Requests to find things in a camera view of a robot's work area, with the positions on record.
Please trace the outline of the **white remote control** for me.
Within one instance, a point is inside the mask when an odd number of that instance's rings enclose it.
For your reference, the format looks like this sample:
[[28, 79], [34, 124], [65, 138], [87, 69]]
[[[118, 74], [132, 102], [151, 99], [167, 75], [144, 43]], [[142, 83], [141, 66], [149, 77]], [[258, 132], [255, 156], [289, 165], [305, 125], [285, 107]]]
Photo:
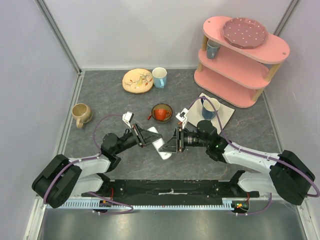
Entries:
[[155, 140], [152, 142], [153, 147], [156, 149], [157, 153], [163, 160], [167, 160], [172, 156], [171, 152], [161, 152], [159, 151], [160, 147], [162, 147], [165, 144], [163, 138], [161, 137], [158, 140]]

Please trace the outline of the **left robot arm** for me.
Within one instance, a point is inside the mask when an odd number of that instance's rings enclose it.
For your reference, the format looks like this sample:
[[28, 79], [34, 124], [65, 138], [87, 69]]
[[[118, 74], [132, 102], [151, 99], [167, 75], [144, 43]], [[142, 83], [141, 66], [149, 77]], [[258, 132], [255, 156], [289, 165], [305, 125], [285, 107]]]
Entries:
[[62, 206], [70, 197], [94, 192], [99, 197], [110, 191], [105, 173], [113, 171], [120, 163], [117, 155], [134, 146], [145, 147], [162, 138], [154, 127], [143, 129], [133, 124], [122, 137], [114, 133], [104, 136], [101, 152], [82, 158], [56, 155], [33, 181], [31, 188], [45, 204], [52, 208]]

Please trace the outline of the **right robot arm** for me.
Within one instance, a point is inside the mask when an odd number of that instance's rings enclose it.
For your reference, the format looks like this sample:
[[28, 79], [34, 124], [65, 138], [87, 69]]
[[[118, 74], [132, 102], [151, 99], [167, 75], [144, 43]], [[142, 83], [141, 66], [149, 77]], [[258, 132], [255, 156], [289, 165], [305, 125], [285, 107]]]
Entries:
[[229, 184], [235, 197], [245, 192], [276, 194], [290, 204], [299, 206], [320, 190], [315, 185], [315, 176], [292, 151], [269, 153], [243, 147], [220, 136], [209, 120], [198, 122], [195, 131], [177, 127], [172, 138], [159, 148], [160, 152], [182, 153], [186, 147], [204, 147], [206, 154], [216, 162], [239, 165], [251, 169], [243, 172]]

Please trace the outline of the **orange cup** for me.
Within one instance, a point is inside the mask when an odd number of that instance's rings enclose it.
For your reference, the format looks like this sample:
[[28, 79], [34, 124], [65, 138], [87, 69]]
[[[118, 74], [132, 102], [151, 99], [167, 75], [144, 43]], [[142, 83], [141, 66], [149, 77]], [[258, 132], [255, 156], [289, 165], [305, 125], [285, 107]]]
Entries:
[[164, 121], [166, 118], [170, 117], [172, 113], [169, 110], [158, 108], [154, 110], [154, 118], [157, 121]]

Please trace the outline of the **brown patterned bowl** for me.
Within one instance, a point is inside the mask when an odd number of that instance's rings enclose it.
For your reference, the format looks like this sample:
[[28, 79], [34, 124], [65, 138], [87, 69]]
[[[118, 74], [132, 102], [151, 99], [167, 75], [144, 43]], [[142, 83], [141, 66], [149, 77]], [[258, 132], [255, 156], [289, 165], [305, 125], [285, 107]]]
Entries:
[[151, 110], [152, 118], [159, 123], [168, 122], [173, 115], [173, 109], [166, 103], [158, 103]]

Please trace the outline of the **dark blue mug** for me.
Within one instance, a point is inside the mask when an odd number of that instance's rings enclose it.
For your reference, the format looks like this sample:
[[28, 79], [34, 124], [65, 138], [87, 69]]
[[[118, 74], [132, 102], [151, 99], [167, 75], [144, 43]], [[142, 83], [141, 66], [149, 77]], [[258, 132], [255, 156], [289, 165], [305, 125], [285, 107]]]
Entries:
[[212, 120], [220, 109], [220, 102], [215, 98], [202, 98], [201, 115], [205, 120]]

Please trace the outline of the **yellow floral plate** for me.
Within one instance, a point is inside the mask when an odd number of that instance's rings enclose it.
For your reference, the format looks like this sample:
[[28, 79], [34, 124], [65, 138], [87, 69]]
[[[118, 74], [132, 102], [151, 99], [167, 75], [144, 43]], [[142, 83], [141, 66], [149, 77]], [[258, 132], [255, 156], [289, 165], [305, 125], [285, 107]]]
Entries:
[[148, 92], [154, 86], [152, 73], [144, 68], [129, 70], [122, 79], [122, 87], [133, 94]]

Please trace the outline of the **light blue mug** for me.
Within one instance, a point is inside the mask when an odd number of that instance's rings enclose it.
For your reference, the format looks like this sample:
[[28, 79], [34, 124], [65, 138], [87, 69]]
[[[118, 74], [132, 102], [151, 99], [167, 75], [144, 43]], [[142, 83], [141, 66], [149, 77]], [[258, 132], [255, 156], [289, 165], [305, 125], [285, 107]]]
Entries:
[[153, 84], [158, 89], [163, 89], [167, 83], [167, 70], [163, 67], [156, 67], [152, 70]]

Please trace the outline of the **beige ceramic mug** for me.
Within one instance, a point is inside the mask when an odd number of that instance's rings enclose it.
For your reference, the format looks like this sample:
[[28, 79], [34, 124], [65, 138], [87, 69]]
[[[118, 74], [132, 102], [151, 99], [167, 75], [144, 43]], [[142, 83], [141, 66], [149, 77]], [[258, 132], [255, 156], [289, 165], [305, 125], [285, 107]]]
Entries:
[[78, 103], [73, 106], [71, 110], [73, 119], [76, 121], [76, 127], [78, 129], [81, 129], [84, 124], [90, 122], [93, 117], [93, 113], [91, 108], [84, 104], [84, 103]]

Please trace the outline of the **pink three-tier shelf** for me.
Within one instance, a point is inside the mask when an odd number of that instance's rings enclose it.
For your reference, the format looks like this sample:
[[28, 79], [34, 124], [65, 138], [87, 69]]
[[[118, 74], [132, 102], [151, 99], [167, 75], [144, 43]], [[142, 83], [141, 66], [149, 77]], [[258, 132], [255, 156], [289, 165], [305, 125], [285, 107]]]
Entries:
[[[204, 22], [194, 80], [200, 87], [228, 103], [238, 108], [249, 108], [256, 103], [287, 59], [290, 47], [272, 33], [268, 33], [265, 43], [257, 48], [232, 46], [222, 33], [223, 26], [231, 19], [228, 16], [213, 16]], [[214, 59], [207, 58], [208, 40], [221, 45]]]

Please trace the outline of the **blue mug on shelf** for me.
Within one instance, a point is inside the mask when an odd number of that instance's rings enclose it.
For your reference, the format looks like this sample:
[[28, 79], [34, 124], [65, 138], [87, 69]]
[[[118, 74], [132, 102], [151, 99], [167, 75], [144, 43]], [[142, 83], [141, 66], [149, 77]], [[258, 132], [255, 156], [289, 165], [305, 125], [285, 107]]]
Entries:
[[214, 59], [220, 50], [221, 45], [213, 40], [208, 40], [206, 45], [206, 56], [208, 59]]

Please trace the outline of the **mauve polka dot plate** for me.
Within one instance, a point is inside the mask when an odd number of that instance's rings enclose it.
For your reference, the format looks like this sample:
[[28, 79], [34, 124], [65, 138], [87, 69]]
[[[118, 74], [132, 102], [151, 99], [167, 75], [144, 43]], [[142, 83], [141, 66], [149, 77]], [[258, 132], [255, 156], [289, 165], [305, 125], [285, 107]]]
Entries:
[[267, 29], [258, 21], [236, 17], [228, 20], [222, 27], [224, 39], [240, 49], [255, 49], [268, 39]]

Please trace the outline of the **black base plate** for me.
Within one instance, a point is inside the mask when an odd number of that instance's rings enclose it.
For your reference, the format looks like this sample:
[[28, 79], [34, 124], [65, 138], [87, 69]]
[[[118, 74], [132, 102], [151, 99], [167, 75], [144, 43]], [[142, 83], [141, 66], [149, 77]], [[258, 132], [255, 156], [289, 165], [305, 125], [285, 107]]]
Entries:
[[223, 198], [260, 196], [258, 191], [247, 193], [232, 180], [208, 179], [116, 179], [103, 183], [95, 193], [131, 206], [221, 205]]

